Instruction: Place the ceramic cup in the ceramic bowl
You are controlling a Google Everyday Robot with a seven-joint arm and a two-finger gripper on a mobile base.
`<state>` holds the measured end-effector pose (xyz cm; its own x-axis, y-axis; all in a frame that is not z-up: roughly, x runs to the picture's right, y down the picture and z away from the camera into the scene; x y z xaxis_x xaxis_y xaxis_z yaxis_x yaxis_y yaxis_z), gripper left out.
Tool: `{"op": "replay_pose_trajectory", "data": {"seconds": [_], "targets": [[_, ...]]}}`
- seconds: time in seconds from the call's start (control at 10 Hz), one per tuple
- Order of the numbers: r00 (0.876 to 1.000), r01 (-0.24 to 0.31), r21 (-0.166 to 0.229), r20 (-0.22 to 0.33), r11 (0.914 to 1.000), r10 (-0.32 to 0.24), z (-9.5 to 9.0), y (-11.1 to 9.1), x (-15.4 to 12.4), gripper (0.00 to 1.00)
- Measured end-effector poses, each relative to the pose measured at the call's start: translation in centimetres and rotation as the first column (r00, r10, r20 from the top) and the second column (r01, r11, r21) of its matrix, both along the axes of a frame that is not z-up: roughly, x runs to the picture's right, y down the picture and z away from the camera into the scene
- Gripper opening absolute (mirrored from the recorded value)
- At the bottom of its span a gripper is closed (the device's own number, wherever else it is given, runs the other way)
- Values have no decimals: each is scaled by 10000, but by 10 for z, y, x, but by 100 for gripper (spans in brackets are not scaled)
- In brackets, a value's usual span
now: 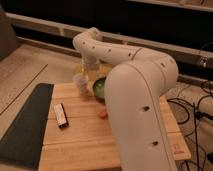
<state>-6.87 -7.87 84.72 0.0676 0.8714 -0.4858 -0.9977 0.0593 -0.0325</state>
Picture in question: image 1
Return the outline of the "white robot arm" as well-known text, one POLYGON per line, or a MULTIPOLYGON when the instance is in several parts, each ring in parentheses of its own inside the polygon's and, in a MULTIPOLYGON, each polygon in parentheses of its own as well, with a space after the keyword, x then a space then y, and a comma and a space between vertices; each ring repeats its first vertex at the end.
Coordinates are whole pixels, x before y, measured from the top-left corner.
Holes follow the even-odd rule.
POLYGON ((123 171, 177 171, 160 97, 178 77, 168 54, 149 48, 107 43, 90 28, 73 38, 83 63, 96 60, 114 66, 105 81, 104 97, 123 171))

